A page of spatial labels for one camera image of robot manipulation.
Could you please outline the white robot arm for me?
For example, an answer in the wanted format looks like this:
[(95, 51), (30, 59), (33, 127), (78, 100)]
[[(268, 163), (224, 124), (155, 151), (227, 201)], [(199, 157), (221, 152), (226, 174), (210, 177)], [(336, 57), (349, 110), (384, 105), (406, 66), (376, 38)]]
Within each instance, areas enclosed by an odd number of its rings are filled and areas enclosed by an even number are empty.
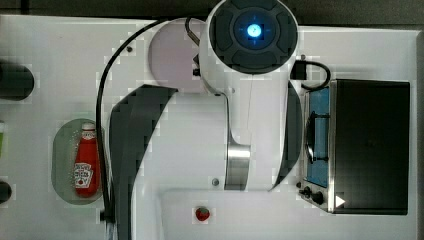
[(296, 165), (298, 45), (298, 22), (280, 0), (221, 0), (210, 12), (199, 64), (208, 90), (225, 98), (225, 190), (271, 191)]

